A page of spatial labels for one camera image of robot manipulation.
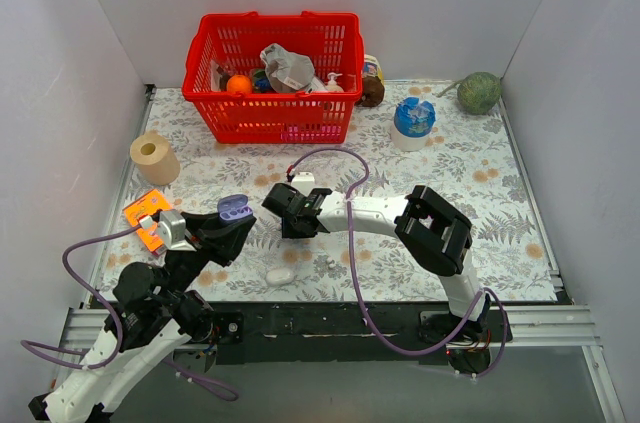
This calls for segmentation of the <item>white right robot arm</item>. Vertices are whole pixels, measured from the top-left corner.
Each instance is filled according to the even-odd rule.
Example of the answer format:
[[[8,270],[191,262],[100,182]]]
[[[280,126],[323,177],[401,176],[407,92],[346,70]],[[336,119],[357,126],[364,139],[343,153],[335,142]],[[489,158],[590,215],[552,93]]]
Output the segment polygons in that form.
[[[262,206],[281,219],[285,239],[338,232],[397,238],[419,267],[439,278],[454,332],[471,341],[488,329],[490,298],[473,266],[471,222],[433,189],[418,185],[407,196],[349,199],[327,188],[303,194],[278,183]]]

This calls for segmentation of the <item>purple earbud charging case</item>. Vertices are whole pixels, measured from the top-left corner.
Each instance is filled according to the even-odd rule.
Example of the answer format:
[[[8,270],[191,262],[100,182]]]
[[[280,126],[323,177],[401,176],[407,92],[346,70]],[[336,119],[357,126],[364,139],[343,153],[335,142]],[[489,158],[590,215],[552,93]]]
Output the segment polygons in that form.
[[[248,196],[245,194],[234,194],[221,198],[217,203],[217,213],[225,224],[253,215]]]

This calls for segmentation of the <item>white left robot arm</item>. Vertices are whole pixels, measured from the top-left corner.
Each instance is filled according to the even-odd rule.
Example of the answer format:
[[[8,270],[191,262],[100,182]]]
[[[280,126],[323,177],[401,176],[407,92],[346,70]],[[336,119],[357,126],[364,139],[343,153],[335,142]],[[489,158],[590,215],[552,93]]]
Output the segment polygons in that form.
[[[214,310],[192,282],[214,262],[230,265],[241,253],[256,219],[248,206],[196,215],[159,210],[143,216],[134,231],[152,229],[167,248],[164,263],[129,264],[113,290],[115,304],[97,300],[109,314],[90,348],[53,391],[34,397],[37,421],[107,422],[124,397],[159,363],[171,362],[184,344],[242,340],[244,318]]]

